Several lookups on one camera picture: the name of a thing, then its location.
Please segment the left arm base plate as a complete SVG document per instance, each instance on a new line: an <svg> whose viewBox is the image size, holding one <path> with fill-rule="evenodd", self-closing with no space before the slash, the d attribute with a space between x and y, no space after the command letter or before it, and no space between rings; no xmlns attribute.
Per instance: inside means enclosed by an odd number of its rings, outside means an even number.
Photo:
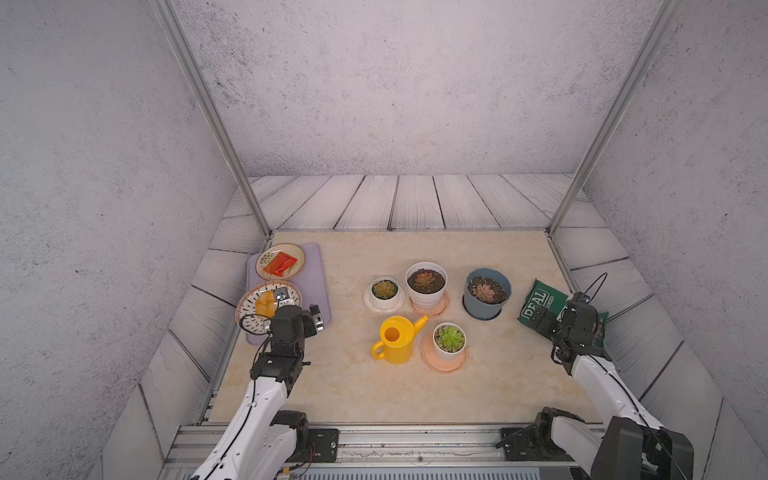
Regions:
<svg viewBox="0 0 768 480"><path fill-rule="evenodd" d="M309 428L297 431L296 447L288 463L335 463L340 431L336 428Z"/></svg>

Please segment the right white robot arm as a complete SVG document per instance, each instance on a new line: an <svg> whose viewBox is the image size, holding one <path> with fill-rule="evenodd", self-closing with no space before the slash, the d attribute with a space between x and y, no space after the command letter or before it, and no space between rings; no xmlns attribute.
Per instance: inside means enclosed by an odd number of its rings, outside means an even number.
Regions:
<svg viewBox="0 0 768 480"><path fill-rule="evenodd" d="M543 408L527 427L527 443L543 460L575 461L590 479L691 479L694 448L667 429L620 378L604 349L603 315L578 292L560 309L533 304L522 322L552 343L551 360L585 391L604 426L599 435L581 417Z"/></svg>

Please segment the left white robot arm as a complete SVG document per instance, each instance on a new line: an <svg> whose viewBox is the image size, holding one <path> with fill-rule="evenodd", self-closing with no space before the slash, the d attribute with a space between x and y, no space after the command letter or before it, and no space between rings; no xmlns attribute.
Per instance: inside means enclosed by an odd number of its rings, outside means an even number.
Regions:
<svg viewBox="0 0 768 480"><path fill-rule="evenodd" d="M323 328L316 305L277 309L243 400L193 479L273 479L285 463L302 460L308 449L307 416L283 406L306 365L305 340Z"/></svg>

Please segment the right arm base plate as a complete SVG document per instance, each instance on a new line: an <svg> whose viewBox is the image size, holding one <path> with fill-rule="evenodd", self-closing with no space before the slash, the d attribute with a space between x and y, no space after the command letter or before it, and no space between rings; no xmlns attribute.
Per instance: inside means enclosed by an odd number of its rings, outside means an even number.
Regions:
<svg viewBox="0 0 768 480"><path fill-rule="evenodd" d="M505 427L500 430L500 440L494 445L503 451L506 461L534 461L539 456L535 451L533 437L535 426Z"/></svg>

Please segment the yellow watering can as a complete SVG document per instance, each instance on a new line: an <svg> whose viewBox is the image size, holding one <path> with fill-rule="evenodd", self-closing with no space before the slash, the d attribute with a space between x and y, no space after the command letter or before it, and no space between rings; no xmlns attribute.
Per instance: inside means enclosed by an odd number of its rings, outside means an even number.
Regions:
<svg viewBox="0 0 768 480"><path fill-rule="evenodd" d="M413 355L415 338L428 320L428 316L415 322L403 316L387 318L380 326L379 341L371 348L372 358L395 365L407 363Z"/></svg>

